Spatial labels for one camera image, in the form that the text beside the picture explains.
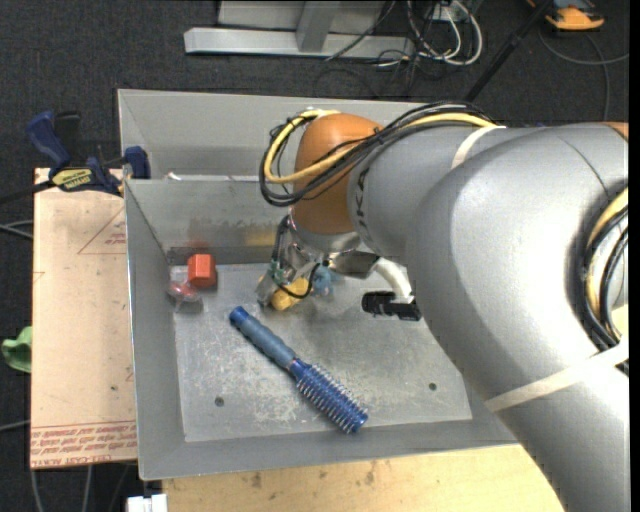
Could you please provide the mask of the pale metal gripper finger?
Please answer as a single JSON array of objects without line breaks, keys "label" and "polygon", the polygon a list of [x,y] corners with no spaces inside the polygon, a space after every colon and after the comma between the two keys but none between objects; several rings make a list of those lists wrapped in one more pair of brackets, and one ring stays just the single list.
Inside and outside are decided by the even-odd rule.
[{"label": "pale metal gripper finger", "polygon": [[272,297],[279,290],[279,286],[270,276],[261,276],[255,290],[257,302],[262,306],[269,305]]}]

